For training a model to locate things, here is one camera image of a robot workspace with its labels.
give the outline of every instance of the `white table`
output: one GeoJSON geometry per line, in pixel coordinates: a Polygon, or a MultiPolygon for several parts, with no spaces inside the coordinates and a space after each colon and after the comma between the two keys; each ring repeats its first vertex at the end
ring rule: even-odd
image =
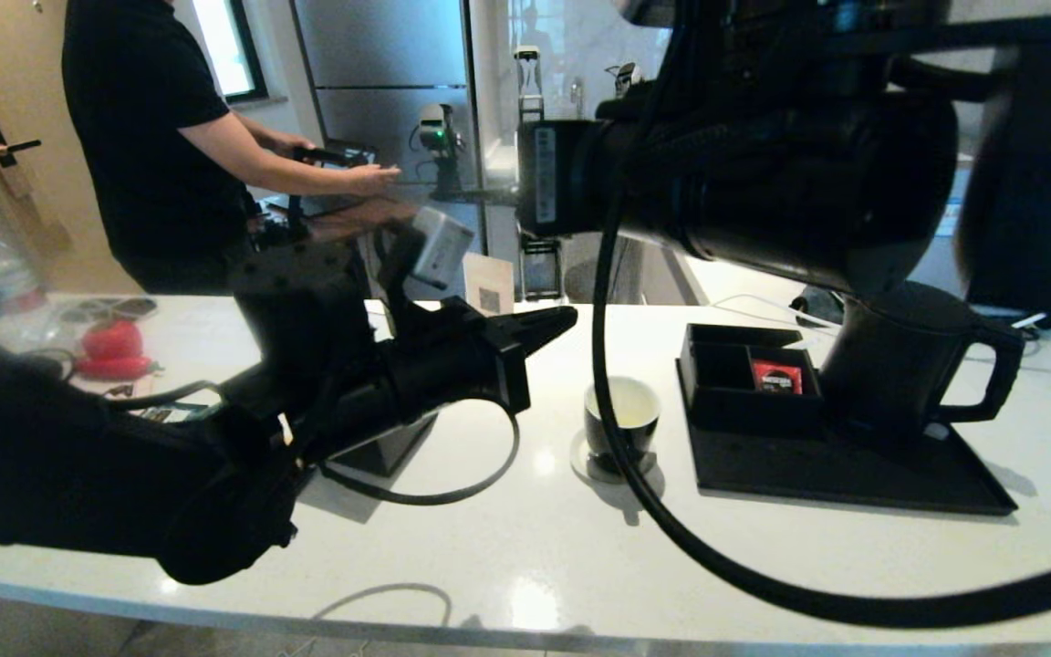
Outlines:
{"type": "MultiPolygon", "coordinates": [[[[579,312],[575,328],[529,360],[521,453],[473,499],[407,508],[316,480],[294,513],[291,548],[225,581],[180,586],[147,558],[14,546],[0,548],[0,596],[177,623],[509,648],[742,656],[1051,648],[1051,612],[948,632],[875,631],[781,611],[705,573],[628,492],[589,487],[571,470],[592,381],[590,309],[579,312]]],[[[713,308],[609,313],[612,373],[660,394],[663,499],[709,543],[785,581],[859,595],[948,593],[1051,569],[1051,345],[1026,360],[996,420],[961,428],[1021,507],[981,519],[698,492],[673,363],[688,322],[775,324],[713,308]]],[[[228,377],[257,353],[230,300],[164,299],[145,328],[147,352],[167,366],[158,390],[228,377]],[[213,331],[221,341],[208,340],[213,331]]],[[[810,335],[821,363],[830,341],[810,335]]],[[[965,363],[948,401],[980,399],[987,367],[965,363]]],[[[508,449],[497,409],[456,405],[395,490],[475,481],[508,449]]]]}

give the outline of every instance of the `floor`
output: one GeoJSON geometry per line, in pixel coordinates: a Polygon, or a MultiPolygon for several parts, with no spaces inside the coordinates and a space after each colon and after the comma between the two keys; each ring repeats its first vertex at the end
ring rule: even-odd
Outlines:
{"type": "Polygon", "coordinates": [[[116,657],[573,657],[531,650],[325,639],[141,622],[116,657]]]}

